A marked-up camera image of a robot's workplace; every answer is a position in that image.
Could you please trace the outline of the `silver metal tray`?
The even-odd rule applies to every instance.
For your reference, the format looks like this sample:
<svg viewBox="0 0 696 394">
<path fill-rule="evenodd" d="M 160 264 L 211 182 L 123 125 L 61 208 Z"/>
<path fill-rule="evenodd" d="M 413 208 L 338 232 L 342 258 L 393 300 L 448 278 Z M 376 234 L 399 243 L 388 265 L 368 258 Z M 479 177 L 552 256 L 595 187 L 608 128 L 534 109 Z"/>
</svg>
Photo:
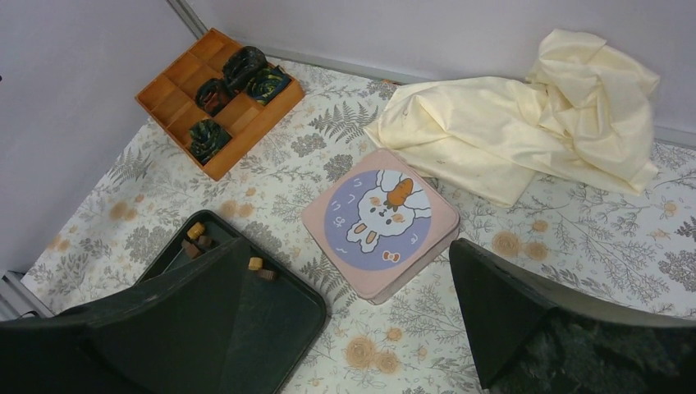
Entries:
<svg viewBox="0 0 696 394">
<path fill-rule="evenodd" d="M 353 166 L 301 220 L 357 296 L 380 305 L 459 235 L 460 215 L 387 149 Z"/>
</svg>

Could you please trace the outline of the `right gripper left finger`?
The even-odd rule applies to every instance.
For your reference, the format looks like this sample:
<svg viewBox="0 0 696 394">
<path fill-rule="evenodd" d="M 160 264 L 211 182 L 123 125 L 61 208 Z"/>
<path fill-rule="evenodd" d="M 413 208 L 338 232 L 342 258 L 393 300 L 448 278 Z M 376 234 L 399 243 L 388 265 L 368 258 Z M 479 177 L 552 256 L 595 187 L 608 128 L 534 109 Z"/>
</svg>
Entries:
<svg viewBox="0 0 696 394">
<path fill-rule="evenodd" d="M 249 258 L 235 239 L 51 318 L 2 323 L 2 392 L 217 392 Z"/>
</svg>

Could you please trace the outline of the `black plastic tray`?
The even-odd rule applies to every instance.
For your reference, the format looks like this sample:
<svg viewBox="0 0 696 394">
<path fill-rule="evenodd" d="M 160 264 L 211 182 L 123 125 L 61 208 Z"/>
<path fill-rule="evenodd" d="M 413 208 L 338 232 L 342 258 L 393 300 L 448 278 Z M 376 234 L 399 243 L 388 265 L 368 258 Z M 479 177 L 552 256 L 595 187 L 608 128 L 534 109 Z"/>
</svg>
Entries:
<svg viewBox="0 0 696 394">
<path fill-rule="evenodd" d="M 279 393 L 327 322 L 324 298 L 254 242 L 250 256 L 276 277 L 248 273 L 222 367 L 220 393 Z"/>
</svg>

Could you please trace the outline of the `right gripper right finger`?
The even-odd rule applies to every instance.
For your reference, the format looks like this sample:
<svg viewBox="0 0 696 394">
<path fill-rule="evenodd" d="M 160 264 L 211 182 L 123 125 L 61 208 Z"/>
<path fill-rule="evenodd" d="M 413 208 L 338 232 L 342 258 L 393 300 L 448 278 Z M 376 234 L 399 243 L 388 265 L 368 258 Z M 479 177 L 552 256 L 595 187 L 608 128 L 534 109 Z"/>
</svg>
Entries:
<svg viewBox="0 0 696 394">
<path fill-rule="evenodd" d="M 451 243 L 449 259 L 483 389 L 694 392 L 694 321 L 600 300 L 466 239 Z"/>
</svg>

